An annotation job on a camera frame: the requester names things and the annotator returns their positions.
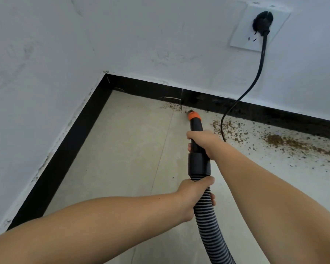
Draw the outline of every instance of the concrete floor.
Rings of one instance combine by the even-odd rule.
[[[46,214],[96,197],[176,191],[188,178],[188,110],[114,91]],[[203,128],[219,134],[221,115],[198,112]],[[225,129],[230,144],[330,210],[330,140],[233,117],[227,117]],[[236,263],[268,263],[214,162],[211,167],[217,219]],[[108,263],[210,261],[192,220]]]

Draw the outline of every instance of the black power cord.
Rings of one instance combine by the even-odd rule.
[[[253,21],[253,29],[256,32],[259,32],[261,36],[263,36],[263,45],[262,45],[262,48],[261,48],[259,68],[258,68],[258,72],[257,72],[257,74],[255,76],[255,79],[254,79],[253,83],[251,84],[251,86],[247,89],[247,91],[244,92],[244,94],[242,94],[240,96],[240,98],[238,98],[232,104],[232,106],[229,107],[229,109],[225,112],[225,114],[221,118],[220,132],[221,132],[222,139],[225,142],[226,142],[226,139],[224,137],[224,133],[223,133],[223,130],[222,130],[222,125],[223,125],[223,122],[224,122],[224,118],[237,105],[237,103],[239,101],[241,101],[242,98],[245,97],[247,95],[247,93],[249,93],[251,91],[251,89],[254,87],[254,85],[258,81],[258,79],[260,77],[260,74],[261,74],[261,71],[263,70],[265,50],[266,50],[266,42],[267,42],[268,34],[270,32],[269,28],[270,28],[272,22],[273,22],[273,14],[271,12],[268,12],[268,11],[260,13]]]

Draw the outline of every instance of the person's right hand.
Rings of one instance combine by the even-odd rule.
[[[194,132],[189,131],[187,132],[187,139],[193,139],[199,146],[201,146],[207,153],[208,157],[211,160],[214,159],[214,148],[221,143],[225,143],[222,141],[217,135],[212,133],[211,131],[201,131],[201,132]],[[192,144],[188,144],[188,151],[191,152]]]

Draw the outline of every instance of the power outlet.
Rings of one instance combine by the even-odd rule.
[[[252,24],[255,17],[264,11],[271,12],[274,17],[268,35],[267,46],[272,42],[291,13],[284,8],[277,7],[276,5],[262,5],[255,2],[247,5],[243,17],[231,39],[230,46],[259,52],[261,51],[263,37],[253,30]]]

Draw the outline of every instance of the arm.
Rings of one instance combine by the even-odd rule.
[[[191,220],[213,183],[187,179],[172,194],[92,199],[24,223],[0,235],[0,264],[105,263]]]
[[[329,211],[212,132],[188,132],[187,137],[218,165],[270,263],[330,263]]]

